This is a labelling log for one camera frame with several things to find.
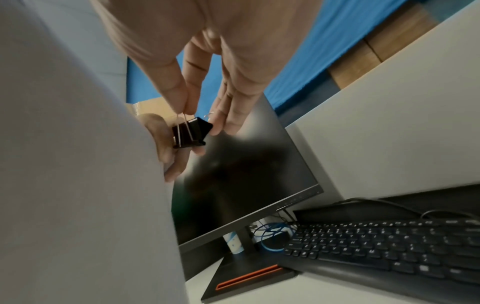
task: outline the orange stripe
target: orange stripe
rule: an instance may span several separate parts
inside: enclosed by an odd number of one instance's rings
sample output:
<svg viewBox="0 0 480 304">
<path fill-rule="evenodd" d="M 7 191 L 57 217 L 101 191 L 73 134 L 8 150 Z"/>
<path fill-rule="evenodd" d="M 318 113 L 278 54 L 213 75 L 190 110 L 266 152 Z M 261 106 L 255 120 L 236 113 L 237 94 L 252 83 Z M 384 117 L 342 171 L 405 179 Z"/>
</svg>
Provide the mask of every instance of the orange stripe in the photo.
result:
<svg viewBox="0 0 480 304">
<path fill-rule="evenodd" d="M 272 273 L 272 272 L 275 272 L 275 271 L 279 271 L 279 270 L 282 270 L 282 269 L 283 268 L 280 268 L 278 265 L 273 265 L 273 266 L 270 266 L 270 267 L 267 267 L 267 268 L 264 268 L 264 269 L 260 269 L 260 270 L 257 270 L 257 271 L 254 271 L 254 272 L 236 277 L 234 279 L 225 281 L 223 283 L 220 283 L 216 286 L 215 290 L 221 290 L 221 289 L 224 289 L 224 288 L 227 288 L 227 287 L 231 287 L 233 285 L 237 285 L 237 284 L 246 282 L 248 280 L 260 277 L 262 275 L 266 275 L 266 274 L 269 274 L 269 273 Z"/>
</svg>

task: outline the monitor screen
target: monitor screen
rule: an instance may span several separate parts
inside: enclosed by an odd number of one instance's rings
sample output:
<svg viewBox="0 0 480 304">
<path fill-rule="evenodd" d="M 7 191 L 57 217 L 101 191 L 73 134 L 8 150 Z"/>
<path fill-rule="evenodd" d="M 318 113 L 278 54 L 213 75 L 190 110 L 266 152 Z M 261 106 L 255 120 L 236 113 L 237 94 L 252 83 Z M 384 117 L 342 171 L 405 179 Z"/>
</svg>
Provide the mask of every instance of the monitor screen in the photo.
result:
<svg viewBox="0 0 480 304">
<path fill-rule="evenodd" d="M 235 136 L 222 132 L 205 142 L 206 154 L 192 153 L 173 187 L 181 250 L 322 192 L 264 96 Z"/>
</svg>

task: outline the monitor stand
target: monitor stand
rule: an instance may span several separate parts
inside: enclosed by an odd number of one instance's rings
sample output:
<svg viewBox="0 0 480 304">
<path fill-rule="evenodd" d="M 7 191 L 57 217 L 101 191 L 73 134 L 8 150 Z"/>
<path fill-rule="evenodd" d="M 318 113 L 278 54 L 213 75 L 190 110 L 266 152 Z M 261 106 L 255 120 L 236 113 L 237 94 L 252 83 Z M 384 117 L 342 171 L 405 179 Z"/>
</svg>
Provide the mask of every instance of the monitor stand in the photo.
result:
<svg viewBox="0 0 480 304">
<path fill-rule="evenodd" d="M 227 254 L 210 281 L 201 301 L 211 303 L 249 290 L 270 285 L 296 276 L 291 269 L 277 266 L 281 252 L 267 251 L 252 242 L 249 227 L 236 231 L 243 246 L 239 254 Z M 274 242 L 288 242 L 288 233 L 269 238 Z"/>
</svg>

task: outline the desk surface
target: desk surface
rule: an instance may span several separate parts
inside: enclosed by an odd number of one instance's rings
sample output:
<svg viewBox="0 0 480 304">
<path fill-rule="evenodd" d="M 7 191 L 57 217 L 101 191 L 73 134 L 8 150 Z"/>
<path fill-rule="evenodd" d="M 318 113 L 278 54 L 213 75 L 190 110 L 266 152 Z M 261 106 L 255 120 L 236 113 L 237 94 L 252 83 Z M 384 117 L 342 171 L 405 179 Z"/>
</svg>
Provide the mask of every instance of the desk surface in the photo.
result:
<svg viewBox="0 0 480 304">
<path fill-rule="evenodd" d="M 201 303 L 200 299 L 219 265 L 220 261 L 186 282 L 191 304 Z M 398 294 L 314 274 L 300 274 L 295 278 L 229 297 L 216 303 L 292 304 L 300 302 L 316 303 L 322 300 L 328 304 L 346 304 L 351 303 L 353 299 L 355 304 L 426 303 Z"/>
</svg>

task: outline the white wall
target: white wall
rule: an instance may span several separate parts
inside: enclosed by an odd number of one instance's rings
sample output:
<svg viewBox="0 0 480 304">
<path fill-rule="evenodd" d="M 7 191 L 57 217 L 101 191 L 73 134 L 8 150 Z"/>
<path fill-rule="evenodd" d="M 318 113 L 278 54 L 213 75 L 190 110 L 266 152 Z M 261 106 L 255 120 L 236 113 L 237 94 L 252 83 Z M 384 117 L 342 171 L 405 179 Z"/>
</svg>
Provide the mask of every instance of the white wall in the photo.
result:
<svg viewBox="0 0 480 304">
<path fill-rule="evenodd" d="M 476 0 L 287 127 L 327 181 L 301 207 L 480 182 L 479 16 Z"/>
<path fill-rule="evenodd" d="M 105 33 L 89 0 L 27 0 L 53 33 L 123 102 L 127 57 Z"/>
</svg>

